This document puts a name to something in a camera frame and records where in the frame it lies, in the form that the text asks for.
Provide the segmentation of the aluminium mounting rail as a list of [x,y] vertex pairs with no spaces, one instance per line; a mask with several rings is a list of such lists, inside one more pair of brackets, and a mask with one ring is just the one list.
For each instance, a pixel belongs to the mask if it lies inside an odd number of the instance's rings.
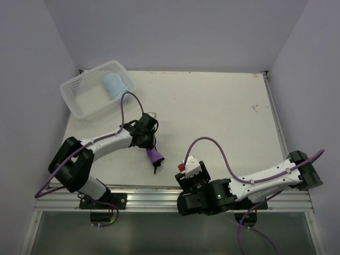
[[[181,190],[176,187],[110,186],[112,192],[126,193],[126,212],[177,212],[177,197]],[[76,193],[59,190],[36,200],[35,211],[79,211],[80,199]],[[267,202],[266,213],[313,212],[307,191],[287,190]]]

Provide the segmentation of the light blue towel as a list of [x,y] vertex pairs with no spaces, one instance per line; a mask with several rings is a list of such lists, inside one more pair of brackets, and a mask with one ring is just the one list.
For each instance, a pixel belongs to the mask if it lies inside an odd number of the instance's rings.
[[102,83],[112,100],[118,100],[125,92],[130,91],[128,86],[123,82],[121,76],[117,73],[104,75]]

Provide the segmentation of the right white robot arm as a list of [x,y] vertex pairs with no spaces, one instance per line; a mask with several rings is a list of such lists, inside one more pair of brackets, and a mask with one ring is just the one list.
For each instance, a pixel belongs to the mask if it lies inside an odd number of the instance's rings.
[[313,163],[324,153],[308,157],[294,151],[279,165],[244,177],[211,180],[204,165],[192,155],[178,166],[175,178],[182,188],[177,198],[181,216],[215,215],[229,210],[249,210],[287,188],[307,191],[322,185]]

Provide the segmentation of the white perforated plastic basket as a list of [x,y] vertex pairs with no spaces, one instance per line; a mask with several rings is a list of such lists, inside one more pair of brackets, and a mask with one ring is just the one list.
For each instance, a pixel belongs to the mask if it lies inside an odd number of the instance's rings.
[[80,120],[91,121],[119,106],[121,98],[112,100],[104,88],[103,76],[117,73],[130,92],[136,88],[128,71],[117,61],[109,61],[64,82],[60,92],[71,113]]

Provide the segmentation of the dark grey purple cloth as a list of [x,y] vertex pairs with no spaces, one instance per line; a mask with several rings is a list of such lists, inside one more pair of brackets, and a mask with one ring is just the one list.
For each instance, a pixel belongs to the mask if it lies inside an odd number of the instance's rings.
[[147,149],[147,156],[154,167],[154,174],[156,174],[157,168],[161,167],[164,161],[164,156],[157,151],[156,148]]

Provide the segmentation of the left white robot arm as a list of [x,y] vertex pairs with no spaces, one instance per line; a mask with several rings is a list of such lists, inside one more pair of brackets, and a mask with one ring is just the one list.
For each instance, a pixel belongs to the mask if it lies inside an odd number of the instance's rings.
[[67,138],[51,161],[48,171],[69,192],[82,193],[103,209],[110,203],[107,186],[90,175],[92,164],[115,151],[138,147],[154,149],[158,121],[155,113],[143,113],[139,120],[120,125],[112,133],[87,140]]

